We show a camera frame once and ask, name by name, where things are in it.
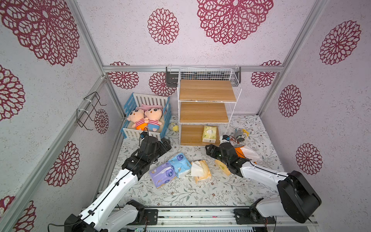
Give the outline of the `green tissue pack bottom shelf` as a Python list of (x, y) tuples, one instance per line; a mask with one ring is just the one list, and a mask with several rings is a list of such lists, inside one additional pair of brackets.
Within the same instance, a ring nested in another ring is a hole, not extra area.
[(215, 143), (217, 139), (218, 127), (216, 126), (204, 126), (202, 141), (204, 143)]

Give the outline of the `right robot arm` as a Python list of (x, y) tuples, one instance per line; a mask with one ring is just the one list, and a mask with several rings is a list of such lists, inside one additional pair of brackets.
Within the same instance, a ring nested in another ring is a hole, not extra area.
[(269, 217), (288, 216), (298, 223), (305, 223), (321, 206), (322, 200), (302, 173), (275, 171), (254, 162), (254, 155), (239, 151), (229, 141), (219, 146), (207, 145), (207, 156), (227, 166), (239, 177), (252, 179), (277, 191), (276, 198), (259, 198), (249, 207), (249, 217), (254, 223)]

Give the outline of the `beige tissue pack bottom shelf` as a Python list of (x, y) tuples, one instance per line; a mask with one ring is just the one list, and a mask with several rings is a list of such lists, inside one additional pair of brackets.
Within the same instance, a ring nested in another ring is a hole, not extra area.
[(201, 184), (212, 179), (206, 160), (193, 161), (191, 163), (191, 176), (196, 184)]

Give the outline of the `yellow tissue pack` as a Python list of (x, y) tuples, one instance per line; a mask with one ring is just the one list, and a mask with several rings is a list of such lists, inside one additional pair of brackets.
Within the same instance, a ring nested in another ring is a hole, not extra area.
[(219, 161), (219, 160), (215, 160), (214, 161), (215, 165), (226, 175), (226, 176), (230, 176), (231, 175), (231, 172), (230, 170), (228, 169), (227, 165), (224, 164), (223, 162)]

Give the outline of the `orange tissue pack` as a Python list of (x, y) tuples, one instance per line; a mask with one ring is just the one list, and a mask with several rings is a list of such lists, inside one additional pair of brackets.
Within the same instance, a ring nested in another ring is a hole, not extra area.
[(262, 161), (259, 154), (248, 146), (236, 147), (234, 148), (238, 157), (249, 159), (254, 163)]

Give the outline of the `light blue tissue pack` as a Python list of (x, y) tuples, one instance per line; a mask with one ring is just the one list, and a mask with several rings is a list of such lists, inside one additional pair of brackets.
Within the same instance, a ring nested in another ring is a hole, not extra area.
[(184, 178), (191, 173), (191, 163), (183, 153), (179, 153), (168, 161), (175, 171), (177, 178)]

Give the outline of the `purple tissue pack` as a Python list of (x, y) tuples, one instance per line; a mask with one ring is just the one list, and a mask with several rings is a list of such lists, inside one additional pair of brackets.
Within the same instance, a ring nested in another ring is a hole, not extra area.
[(156, 188), (160, 188), (177, 178), (174, 167), (169, 162), (151, 170), (149, 174)]

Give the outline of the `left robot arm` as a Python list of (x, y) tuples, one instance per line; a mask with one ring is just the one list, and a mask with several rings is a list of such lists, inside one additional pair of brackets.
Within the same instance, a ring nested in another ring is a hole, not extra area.
[(115, 212), (123, 196), (139, 182), (152, 163), (171, 150), (169, 139), (158, 140), (147, 133), (140, 136), (140, 147), (127, 158), (114, 180), (102, 194), (78, 216), (64, 222), (66, 232), (118, 232), (129, 224), (145, 221), (145, 206), (131, 200)]

